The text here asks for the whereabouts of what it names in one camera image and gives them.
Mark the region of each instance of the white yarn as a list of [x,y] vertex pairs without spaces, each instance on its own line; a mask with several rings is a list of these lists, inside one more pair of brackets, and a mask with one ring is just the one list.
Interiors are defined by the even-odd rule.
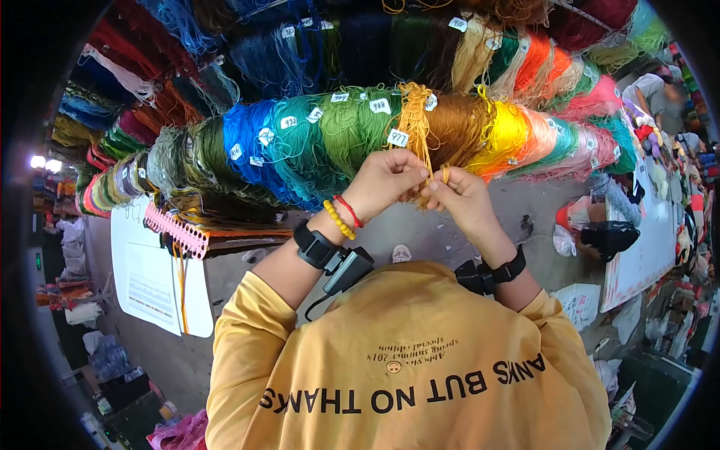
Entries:
[[149,104],[153,108],[155,107],[155,92],[159,91],[156,83],[153,81],[145,81],[126,68],[113,63],[107,56],[97,51],[97,49],[90,44],[85,44],[81,56],[95,58],[95,61],[100,63],[101,66],[112,72],[117,82],[122,84],[122,87],[132,92],[132,95],[137,97],[142,103]]

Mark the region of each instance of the black wrist strap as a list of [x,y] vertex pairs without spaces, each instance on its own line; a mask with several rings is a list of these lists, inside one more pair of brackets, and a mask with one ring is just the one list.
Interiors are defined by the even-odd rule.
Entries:
[[297,255],[316,269],[324,269],[325,265],[338,251],[338,246],[331,243],[319,231],[307,229],[307,219],[303,219],[294,229],[293,238],[300,249]]
[[523,254],[523,246],[520,244],[518,246],[517,256],[509,263],[505,263],[492,271],[492,278],[495,280],[495,283],[511,282],[517,278],[523,270],[525,270],[525,255]]

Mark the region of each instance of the yellow sweatshirt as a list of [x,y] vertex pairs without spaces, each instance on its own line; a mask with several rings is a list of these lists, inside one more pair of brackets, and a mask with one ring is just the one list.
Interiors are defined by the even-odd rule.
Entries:
[[516,313],[410,262],[295,318],[245,275],[215,328],[209,450],[605,448],[607,394],[545,291]]

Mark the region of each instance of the smiley face logo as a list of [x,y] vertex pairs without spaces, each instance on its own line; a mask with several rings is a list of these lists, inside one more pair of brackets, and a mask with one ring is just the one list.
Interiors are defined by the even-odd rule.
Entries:
[[390,372],[391,374],[398,373],[401,368],[402,368],[402,364],[400,364],[397,361],[391,361],[391,362],[387,363],[387,366],[386,366],[387,371]]

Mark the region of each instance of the concrete floor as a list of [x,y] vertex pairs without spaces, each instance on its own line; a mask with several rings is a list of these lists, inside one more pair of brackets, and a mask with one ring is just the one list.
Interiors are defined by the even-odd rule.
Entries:
[[[603,283],[604,265],[584,256],[562,257],[552,245],[555,213],[570,200],[587,194],[588,188],[584,184],[553,181],[530,185],[519,181],[493,181],[489,189],[500,224],[513,242],[524,243],[528,267],[543,288],[556,291],[573,283]],[[521,229],[524,215],[529,215],[534,221],[530,236]],[[96,217],[90,217],[86,227],[89,266],[93,280],[100,286],[104,285],[112,270],[109,229],[109,220]],[[411,204],[393,205],[373,219],[359,233],[354,246],[364,247],[379,266],[390,262],[392,248],[397,243],[408,245],[414,259],[437,261],[453,270],[477,252],[447,212],[442,215],[434,211],[423,214]],[[242,262],[240,254],[207,261],[210,296],[213,302],[220,303],[218,313],[222,303],[228,300],[245,271],[251,267],[251,264]],[[321,279],[301,305],[298,325],[305,322],[307,306],[323,296],[324,283],[325,280]],[[327,301],[313,310],[310,317],[318,317],[329,304],[330,301]],[[616,336],[615,328],[600,325],[604,316],[598,315],[597,320],[581,333],[588,352],[604,336],[612,337],[613,333]],[[141,365],[182,413],[195,413],[205,407],[210,388],[212,337],[175,336],[124,314],[117,304],[99,320],[99,327],[105,333],[116,335],[127,348],[131,362]],[[642,332],[636,330],[634,339],[641,336]],[[619,351],[622,348],[615,338],[600,352],[600,357],[609,359]]]

